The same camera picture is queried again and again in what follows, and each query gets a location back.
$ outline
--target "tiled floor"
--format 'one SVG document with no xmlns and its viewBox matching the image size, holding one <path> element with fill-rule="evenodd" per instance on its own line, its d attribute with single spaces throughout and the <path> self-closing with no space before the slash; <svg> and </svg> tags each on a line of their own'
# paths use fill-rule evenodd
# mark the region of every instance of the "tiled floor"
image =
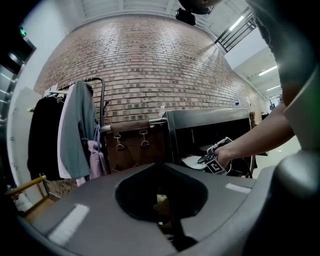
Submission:
<svg viewBox="0 0 320 256">
<path fill-rule="evenodd" d="M 268 166 L 276 166 L 282 159 L 286 156 L 292 155 L 301 149 L 299 141 L 296 136 L 290 139 L 287 143 L 281 145 L 280 147 L 271 150 L 268 156 L 257 155 L 256 164 L 257 169 L 253 171 L 253 178 L 257 179 L 261 170 Z"/>
</svg>

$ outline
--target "brown leather bag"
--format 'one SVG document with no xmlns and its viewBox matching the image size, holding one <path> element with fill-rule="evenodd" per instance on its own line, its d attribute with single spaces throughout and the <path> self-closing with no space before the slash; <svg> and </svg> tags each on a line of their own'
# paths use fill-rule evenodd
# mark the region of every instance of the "brown leather bag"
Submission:
<svg viewBox="0 0 320 256">
<path fill-rule="evenodd" d="M 106 136 L 111 172 L 165 161 L 164 133 L 148 120 L 111 124 Z"/>
</svg>

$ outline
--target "ceiling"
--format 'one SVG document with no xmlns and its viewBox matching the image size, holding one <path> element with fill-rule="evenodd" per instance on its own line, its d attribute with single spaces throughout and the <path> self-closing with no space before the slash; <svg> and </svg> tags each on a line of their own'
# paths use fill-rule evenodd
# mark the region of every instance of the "ceiling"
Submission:
<svg viewBox="0 0 320 256">
<path fill-rule="evenodd" d="M 282 94 L 281 87 L 267 91 L 267 89 L 280 85 L 278 69 L 274 69 L 259 76 L 259 73 L 276 65 L 275 57 L 269 47 L 237 66 L 234 71 L 241 77 L 248 79 L 251 84 L 266 98 Z"/>
<path fill-rule="evenodd" d="M 178 0 L 81 0 L 83 23 L 120 14 L 156 14 L 174 18 L 181 8 Z M 246 0 L 224 0 L 210 14 L 195 15 L 196 26 L 214 39 L 232 25 L 248 7 Z"/>
</svg>

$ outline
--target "brick wall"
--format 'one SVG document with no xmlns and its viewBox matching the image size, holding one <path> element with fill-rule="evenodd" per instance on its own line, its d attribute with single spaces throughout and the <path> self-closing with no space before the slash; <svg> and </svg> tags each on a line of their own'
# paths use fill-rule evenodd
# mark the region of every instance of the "brick wall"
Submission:
<svg viewBox="0 0 320 256">
<path fill-rule="evenodd" d="M 69 34 L 52 53 L 35 89 L 103 78 L 105 123 L 159 117 L 166 110 L 240 107 L 261 120 L 261 97 L 229 67 L 202 30 L 154 15 L 102 19 Z M 100 84 L 93 84 L 99 106 Z"/>
</svg>

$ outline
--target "black garment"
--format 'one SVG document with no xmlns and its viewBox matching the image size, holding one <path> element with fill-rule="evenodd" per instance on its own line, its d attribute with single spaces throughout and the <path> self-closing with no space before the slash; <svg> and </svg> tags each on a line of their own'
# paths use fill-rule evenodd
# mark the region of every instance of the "black garment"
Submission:
<svg viewBox="0 0 320 256">
<path fill-rule="evenodd" d="M 54 97 L 43 98 L 35 106 L 28 143 L 27 166 L 31 179 L 46 175 L 49 181 L 59 176 L 57 143 L 60 116 L 64 104 Z"/>
</svg>

